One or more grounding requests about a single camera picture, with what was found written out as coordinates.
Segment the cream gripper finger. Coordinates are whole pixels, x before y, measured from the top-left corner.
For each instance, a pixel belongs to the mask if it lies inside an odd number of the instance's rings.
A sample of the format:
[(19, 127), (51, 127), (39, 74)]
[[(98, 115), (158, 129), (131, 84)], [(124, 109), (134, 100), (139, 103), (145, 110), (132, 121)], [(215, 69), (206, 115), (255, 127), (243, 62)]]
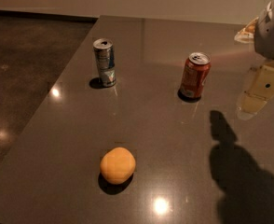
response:
[(244, 92), (239, 96), (237, 101), (237, 117), (242, 120), (251, 119), (256, 116), (266, 104), (266, 101), (252, 97)]
[(258, 17), (251, 20), (245, 27), (236, 33), (234, 40), (242, 44), (253, 44), (257, 22)]

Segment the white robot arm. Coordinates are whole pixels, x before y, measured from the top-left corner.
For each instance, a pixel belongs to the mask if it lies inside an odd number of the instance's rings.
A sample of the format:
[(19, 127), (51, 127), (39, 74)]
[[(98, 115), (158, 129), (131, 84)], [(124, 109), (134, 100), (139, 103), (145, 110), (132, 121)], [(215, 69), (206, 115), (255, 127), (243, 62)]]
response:
[(260, 64), (250, 67), (237, 101), (238, 118), (248, 120), (274, 97), (274, 0), (257, 18), (238, 31), (234, 40), (252, 43), (254, 51), (265, 58)]

